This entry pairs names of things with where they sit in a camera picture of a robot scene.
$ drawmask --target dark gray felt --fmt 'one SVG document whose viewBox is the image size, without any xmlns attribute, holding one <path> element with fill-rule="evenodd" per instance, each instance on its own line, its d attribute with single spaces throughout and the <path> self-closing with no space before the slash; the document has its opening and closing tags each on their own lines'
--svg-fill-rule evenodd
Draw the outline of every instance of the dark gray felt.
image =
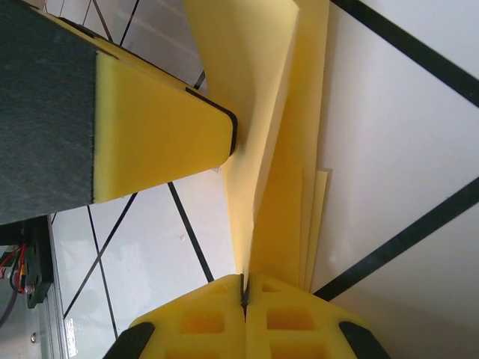
<svg viewBox="0 0 479 359">
<path fill-rule="evenodd" d="M 0 224 L 92 202 L 96 50 L 0 1 Z"/>
</svg>

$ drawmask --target white tile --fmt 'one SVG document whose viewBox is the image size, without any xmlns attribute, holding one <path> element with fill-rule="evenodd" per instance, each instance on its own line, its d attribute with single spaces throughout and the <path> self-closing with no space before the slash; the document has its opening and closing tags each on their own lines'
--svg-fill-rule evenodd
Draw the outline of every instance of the white tile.
<svg viewBox="0 0 479 359">
<path fill-rule="evenodd" d="M 479 78 L 479 1 L 364 0 L 363 2 Z"/>
<path fill-rule="evenodd" d="M 119 219 L 129 196 L 110 200 L 109 202 L 93 204 L 90 206 L 91 217 L 95 226 L 98 248 L 101 250 L 113 226 Z"/>
<path fill-rule="evenodd" d="M 119 43 L 135 7 L 135 0 L 97 0 L 97 4 L 113 41 Z"/>
<path fill-rule="evenodd" d="M 216 168 L 174 182 L 186 215 L 218 279 L 236 272 L 223 176 Z"/>
<path fill-rule="evenodd" d="M 90 0 L 64 0 L 61 17 L 77 24 L 82 24 L 87 13 Z"/>
<path fill-rule="evenodd" d="M 47 0 L 46 12 L 54 16 L 59 16 L 64 0 Z"/>
<path fill-rule="evenodd" d="M 127 21 L 129 13 L 118 13 Z M 193 85 L 203 67 L 178 1 L 140 1 L 123 47 Z"/>
<path fill-rule="evenodd" d="M 138 193 L 102 261 L 119 331 L 207 282 L 167 185 Z"/>
<path fill-rule="evenodd" d="M 339 295 L 392 358 L 479 355 L 479 205 Z"/>
<path fill-rule="evenodd" d="M 103 358 L 115 341 L 105 287 L 97 266 L 64 320 L 69 358 Z"/>
<path fill-rule="evenodd" d="M 52 230 L 61 300 L 67 309 L 97 258 L 87 208 L 57 213 Z"/>
<path fill-rule="evenodd" d="M 106 36 L 105 29 L 100 21 L 100 17 L 98 16 L 98 11 L 94 7 L 93 2 L 88 9 L 87 16 L 85 17 L 85 22 L 83 23 L 83 25 L 86 28 L 89 28 L 93 32 L 97 33 L 98 35 L 103 36 L 104 38 L 108 38 Z"/>
<path fill-rule="evenodd" d="M 479 110 L 332 5 L 316 290 L 479 176 Z"/>
</svg>

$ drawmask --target yellow foam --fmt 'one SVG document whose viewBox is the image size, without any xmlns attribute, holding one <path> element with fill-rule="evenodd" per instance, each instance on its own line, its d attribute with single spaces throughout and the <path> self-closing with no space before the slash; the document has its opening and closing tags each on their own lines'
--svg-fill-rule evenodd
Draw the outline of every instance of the yellow foam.
<svg viewBox="0 0 479 359">
<path fill-rule="evenodd" d="M 298 7 L 292 0 L 184 2 L 211 98 L 238 117 L 222 166 L 237 271 L 248 277 L 254 223 L 287 95 Z"/>
<path fill-rule="evenodd" d="M 240 276 L 228 275 L 137 318 L 155 325 L 141 358 L 245 357 Z"/>
<path fill-rule="evenodd" d="M 137 318 L 155 330 L 141 358 L 353 359 L 339 323 L 362 319 L 294 286 L 251 273 L 246 318 L 240 276 L 215 280 Z"/>
<path fill-rule="evenodd" d="M 298 286 L 302 172 L 296 162 L 280 168 L 275 160 L 254 227 L 249 270 Z"/>
<path fill-rule="evenodd" d="M 248 359 L 356 358 L 339 328 L 362 319 L 314 295 L 252 273 L 246 317 Z"/>
<path fill-rule="evenodd" d="M 317 243 L 317 236 L 310 234 L 310 225 L 329 1 L 296 3 L 299 27 L 293 70 L 254 229 L 251 270 L 304 288 L 308 248 L 315 248 L 309 240 Z"/>
<path fill-rule="evenodd" d="M 328 0 L 295 0 L 299 7 L 298 39 L 294 52 L 290 89 L 282 124 L 287 143 L 279 144 L 302 164 L 301 254 L 299 285 L 304 287 L 311 211 L 317 163 L 323 72 L 328 28 Z"/>
<path fill-rule="evenodd" d="M 232 134 L 223 111 L 98 53 L 95 202 L 218 167 Z"/>
<path fill-rule="evenodd" d="M 311 227 L 309 230 L 308 257 L 306 260 L 305 282 L 303 289 L 309 291 L 313 278 L 314 264 L 316 262 L 317 243 L 320 237 L 321 218 L 323 216 L 323 204 L 326 194 L 328 173 L 316 172 L 314 184 L 313 212 L 311 213 Z"/>
</svg>

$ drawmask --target grout line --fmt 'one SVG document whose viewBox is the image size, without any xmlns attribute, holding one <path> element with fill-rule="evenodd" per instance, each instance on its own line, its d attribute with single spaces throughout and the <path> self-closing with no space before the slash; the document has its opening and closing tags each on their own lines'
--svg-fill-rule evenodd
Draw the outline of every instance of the grout line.
<svg viewBox="0 0 479 359">
<path fill-rule="evenodd" d="M 97 0 L 93 0 L 93 5 L 95 9 L 97 9 L 97 14 L 98 14 L 98 17 L 100 18 L 100 22 L 102 23 L 103 30 L 105 30 L 106 37 L 108 38 L 109 41 L 113 42 L 112 34 L 110 34 L 110 30 L 108 29 L 108 26 L 106 25 L 105 18 L 103 17 L 102 11 L 100 10 L 100 6 L 98 6 Z"/>
<path fill-rule="evenodd" d="M 125 41 L 126 33 L 128 32 L 129 26 L 131 25 L 133 17 L 135 16 L 136 8 L 138 7 L 139 2 L 140 0 L 136 0 L 135 2 L 135 6 L 133 7 L 132 13 L 129 16 L 128 23 L 126 24 L 125 31 L 123 32 L 123 36 L 121 37 L 120 46 L 122 46 L 123 42 Z"/>
<path fill-rule="evenodd" d="M 479 203 L 479 177 L 349 267 L 317 290 L 314 295 L 325 301 L 331 301 L 477 203 Z"/>
<path fill-rule="evenodd" d="M 87 210 L 88 210 L 88 217 L 90 218 L 91 232 L 93 233 L 93 240 L 95 242 L 97 255 L 100 255 L 100 249 L 98 247 L 98 240 L 97 240 L 97 232 L 95 231 L 95 226 L 93 223 L 93 217 L 91 216 L 90 206 L 87 206 Z M 112 320 L 113 332 L 115 333 L 115 339 L 118 339 L 117 323 L 115 321 L 115 316 L 113 315 L 112 300 L 110 298 L 110 293 L 108 291 L 108 285 L 106 284 L 105 270 L 103 269 L 103 261 L 101 260 L 101 258 L 100 258 L 99 264 L 100 264 L 100 272 L 102 274 L 102 279 L 103 279 L 103 286 L 105 287 L 106 302 L 108 304 L 108 309 L 110 312 L 110 319 Z"/>
<path fill-rule="evenodd" d="M 332 0 L 354 19 L 479 107 L 479 80 L 359 0 Z"/>
<path fill-rule="evenodd" d="M 204 81 L 204 70 L 201 71 L 200 77 L 198 77 L 198 80 L 196 80 L 195 86 L 193 86 L 193 88 L 198 90 L 201 87 L 201 84 L 203 84 L 203 81 Z"/>
<path fill-rule="evenodd" d="M 90 11 L 91 0 L 88 2 L 87 12 L 85 13 L 85 17 L 82 21 L 82 26 L 85 26 L 85 21 L 87 21 L 88 11 Z"/>
<path fill-rule="evenodd" d="M 198 243 L 198 239 L 196 238 L 195 232 L 193 231 L 192 225 L 189 223 L 188 216 L 186 215 L 185 209 L 183 208 L 183 204 L 181 203 L 180 196 L 178 196 L 178 192 L 174 187 L 173 182 L 168 182 L 168 187 L 170 188 L 171 196 L 173 196 L 174 203 L 177 205 L 178 212 L 180 213 L 181 220 L 186 228 L 186 232 L 188 233 L 189 239 L 193 245 L 193 249 L 195 250 L 196 256 L 200 261 L 201 268 L 203 269 L 204 276 L 207 278 L 208 283 L 213 282 L 215 279 L 211 274 L 210 267 L 208 266 L 207 260 L 203 255 L 203 251 L 201 250 L 201 246 Z"/>
<path fill-rule="evenodd" d="M 58 17 L 61 17 L 61 12 L 63 11 L 63 5 L 65 5 L 65 0 L 61 2 L 61 8 L 60 8 L 60 13 L 58 14 Z"/>
<path fill-rule="evenodd" d="M 78 290 L 76 291 L 75 295 L 73 296 L 73 299 L 72 299 L 72 301 L 70 302 L 70 305 L 68 306 L 67 310 L 65 311 L 65 314 L 63 315 L 64 318 L 67 317 L 68 313 L 69 313 L 70 310 L 72 309 L 72 306 L 75 304 L 76 299 L 78 299 L 78 296 L 80 295 L 80 292 L 83 290 L 83 287 L 84 287 L 85 284 L 87 283 L 88 278 L 90 278 L 91 273 L 93 273 L 93 270 L 95 269 L 95 266 L 96 266 L 96 265 L 98 264 L 98 262 L 100 261 L 101 256 L 103 255 L 103 253 L 105 253 L 106 247 L 108 246 L 108 244 L 109 244 L 110 241 L 112 240 L 113 235 L 114 235 L 115 232 L 117 231 L 117 229 L 118 229 L 118 227 L 120 226 L 122 220 L 125 218 L 125 215 L 126 215 L 126 213 L 128 212 L 129 208 L 131 207 L 131 205 L 132 205 L 133 201 L 135 200 L 137 194 L 138 194 L 138 192 L 132 194 L 132 195 L 129 197 L 128 203 L 125 205 L 125 208 L 123 208 L 123 211 L 122 211 L 122 213 L 120 214 L 120 217 L 119 217 L 118 220 L 116 221 L 115 225 L 113 226 L 112 231 L 111 231 L 110 234 L 108 235 L 108 238 L 106 239 L 105 244 L 103 245 L 102 249 L 101 249 L 100 252 L 98 253 L 97 258 L 94 260 L 93 264 L 91 265 L 90 269 L 88 270 L 88 273 L 87 273 L 87 275 L 85 276 L 85 279 L 82 281 L 82 284 L 80 284 L 80 287 L 78 288 Z"/>
</svg>

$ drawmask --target yellow foam block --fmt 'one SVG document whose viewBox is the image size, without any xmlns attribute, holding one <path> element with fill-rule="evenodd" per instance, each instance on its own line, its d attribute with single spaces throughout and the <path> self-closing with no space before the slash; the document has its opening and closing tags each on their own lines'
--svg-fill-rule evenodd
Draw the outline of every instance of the yellow foam block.
<svg viewBox="0 0 479 359">
<path fill-rule="evenodd" d="M 353 359 L 339 323 L 362 319 L 279 280 L 252 273 L 246 316 L 248 359 Z"/>
<path fill-rule="evenodd" d="M 98 52 L 94 201 L 218 167 L 230 155 L 234 120 L 198 95 Z"/>
<path fill-rule="evenodd" d="M 245 315 L 240 276 L 228 275 L 137 318 L 155 326 L 141 358 L 245 357 Z"/>
</svg>

